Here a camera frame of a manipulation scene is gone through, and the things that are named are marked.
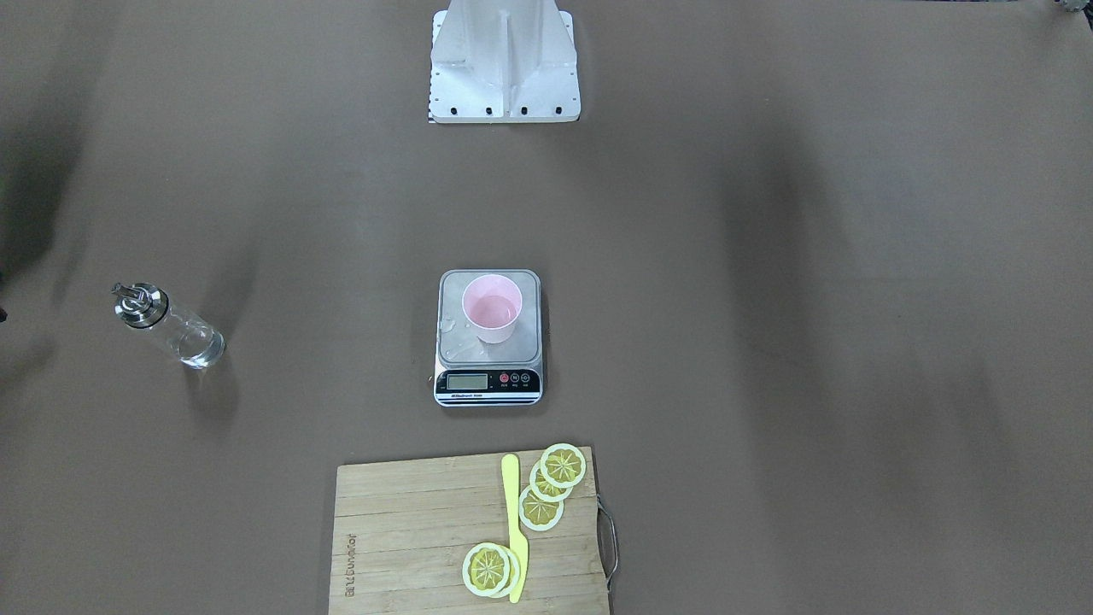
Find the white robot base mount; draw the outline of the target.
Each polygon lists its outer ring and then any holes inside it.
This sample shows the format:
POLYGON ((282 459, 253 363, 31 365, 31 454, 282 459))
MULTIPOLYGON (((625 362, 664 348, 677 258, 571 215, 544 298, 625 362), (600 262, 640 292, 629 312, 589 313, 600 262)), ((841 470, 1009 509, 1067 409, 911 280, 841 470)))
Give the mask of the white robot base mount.
POLYGON ((574 17, 554 1, 453 1, 432 16, 430 35, 430 122, 581 117, 574 17))

